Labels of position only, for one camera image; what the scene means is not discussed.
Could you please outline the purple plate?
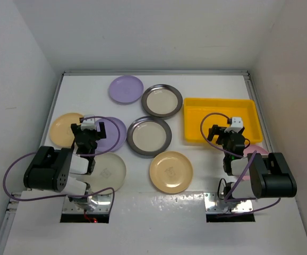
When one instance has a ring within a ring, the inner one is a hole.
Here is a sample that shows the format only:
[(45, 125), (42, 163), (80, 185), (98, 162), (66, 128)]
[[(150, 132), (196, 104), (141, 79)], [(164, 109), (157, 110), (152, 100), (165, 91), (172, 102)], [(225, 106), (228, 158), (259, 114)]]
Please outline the purple plate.
[[(117, 145), (110, 150), (111, 152), (116, 151), (119, 149), (123, 143), (126, 140), (126, 135), (127, 135), (127, 129), (125, 124), (118, 118), (115, 117), (109, 117), (113, 122), (115, 122), (120, 130), (120, 139), (117, 143)], [(104, 119), (98, 119), (95, 122), (96, 128), (99, 131), (99, 123), (104, 122), (105, 130), (106, 130), (106, 138), (101, 139), (97, 141), (97, 149), (96, 151), (98, 152), (103, 152), (111, 148), (115, 142), (117, 141), (118, 138), (118, 129), (117, 127), (113, 124), (113, 122), (110, 122), (109, 120), (104, 120)]]
[(121, 104), (137, 101), (143, 94), (143, 82), (131, 75), (124, 75), (114, 79), (108, 88), (111, 99)]

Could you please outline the tan plate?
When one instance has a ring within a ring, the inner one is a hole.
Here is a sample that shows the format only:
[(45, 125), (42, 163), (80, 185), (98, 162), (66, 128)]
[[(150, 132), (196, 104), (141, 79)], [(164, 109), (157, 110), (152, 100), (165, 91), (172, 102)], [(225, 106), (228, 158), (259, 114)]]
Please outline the tan plate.
[(186, 190), (193, 179), (189, 159), (177, 151), (165, 151), (151, 162), (149, 176), (152, 184), (163, 193), (177, 194)]
[(80, 118), (83, 118), (83, 115), (79, 113), (66, 113), (58, 117), (49, 130), (52, 143), (58, 147), (69, 148), (74, 140), (71, 124), (80, 125)]

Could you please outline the pink plate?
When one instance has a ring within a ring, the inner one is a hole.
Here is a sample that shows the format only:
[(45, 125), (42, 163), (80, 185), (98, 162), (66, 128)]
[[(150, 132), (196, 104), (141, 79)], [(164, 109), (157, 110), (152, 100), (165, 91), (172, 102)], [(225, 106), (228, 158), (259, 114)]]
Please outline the pink plate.
[(245, 164), (243, 167), (245, 167), (248, 164), (248, 158), (247, 155), (249, 153), (253, 153), (254, 151), (257, 151), (257, 153), (260, 153), (261, 155), (267, 155), (269, 152), (265, 150), (264, 148), (257, 146), (257, 145), (250, 145), (248, 148), (244, 149), (244, 157), (245, 157)]

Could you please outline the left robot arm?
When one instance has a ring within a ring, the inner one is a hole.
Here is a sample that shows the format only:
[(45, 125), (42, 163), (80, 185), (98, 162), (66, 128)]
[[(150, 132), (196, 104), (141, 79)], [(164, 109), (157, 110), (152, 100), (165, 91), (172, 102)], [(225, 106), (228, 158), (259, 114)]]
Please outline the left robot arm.
[(97, 204), (93, 200), (90, 184), (70, 177), (70, 174), (91, 175), (95, 167), (95, 150), (97, 141), (106, 138), (104, 122), (99, 126), (95, 122), (83, 121), (71, 124), (74, 140), (69, 148), (56, 150), (41, 146), (29, 167), (23, 182), (25, 187), (49, 190), (74, 195), (69, 201), (87, 211), (92, 211)]

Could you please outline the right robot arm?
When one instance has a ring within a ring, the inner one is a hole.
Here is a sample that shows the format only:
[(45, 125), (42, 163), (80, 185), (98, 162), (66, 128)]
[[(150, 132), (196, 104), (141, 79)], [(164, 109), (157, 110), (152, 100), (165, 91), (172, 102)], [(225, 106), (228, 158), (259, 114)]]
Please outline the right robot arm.
[(209, 129), (207, 141), (217, 136), (216, 144), (224, 152), (223, 168), (227, 175), (234, 176), (240, 168), (236, 182), (226, 182), (223, 190), (218, 187), (218, 198), (224, 202), (241, 202), (262, 198), (292, 198), (297, 194), (296, 180), (284, 155), (271, 152), (267, 155), (254, 150), (244, 155), (246, 138), (244, 128), (229, 131), (226, 127), (213, 125)]

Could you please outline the cream white plate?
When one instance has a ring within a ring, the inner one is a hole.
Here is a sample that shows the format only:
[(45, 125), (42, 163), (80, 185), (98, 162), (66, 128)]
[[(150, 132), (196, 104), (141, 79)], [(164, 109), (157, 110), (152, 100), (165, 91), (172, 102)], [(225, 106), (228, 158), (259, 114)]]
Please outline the cream white plate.
[(82, 175), (81, 180), (90, 185), (92, 192), (105, 188), (117, 191), (124, 183), (126, 165), (117, 154), (108, 152), (95, 157), (95, 166), (91, 175)]

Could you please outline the metal rimmed plate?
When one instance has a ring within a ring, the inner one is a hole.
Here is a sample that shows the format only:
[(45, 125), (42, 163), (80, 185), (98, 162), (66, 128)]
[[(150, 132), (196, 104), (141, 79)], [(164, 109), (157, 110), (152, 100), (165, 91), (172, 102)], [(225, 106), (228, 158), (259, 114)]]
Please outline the metal rimmed plate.
[(180, 111), (183, 105), (183, 97), (173, 86), (156, 84), (143, 93), (141, 104), (143, 110), (149, 115), (169, 118)]
[(126, 141), (137, 156), (153, 158), (167, 150), (172, 141), (172, 131), (164, 120), (143, 116), (130, 124)]

